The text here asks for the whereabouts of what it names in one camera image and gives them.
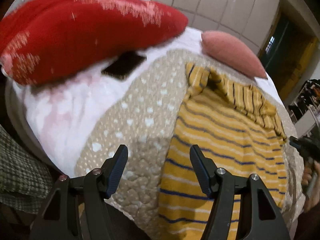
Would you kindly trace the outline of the person's right hand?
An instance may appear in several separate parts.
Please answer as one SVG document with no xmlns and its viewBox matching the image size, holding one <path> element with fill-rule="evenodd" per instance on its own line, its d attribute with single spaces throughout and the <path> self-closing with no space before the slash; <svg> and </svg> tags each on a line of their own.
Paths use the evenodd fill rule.
<svg viewBox="0 0 320 240">
<path fill-rule="evenodd" d="M 306 196 L 304 204 L 304 213 L 309 212 L 313 207 L 319 203 L 319 162 L 313 161 L 312 168 L 305 167 L 302 176 L 302 186 L 310 186 L 310 194 Z"/>
</svg>

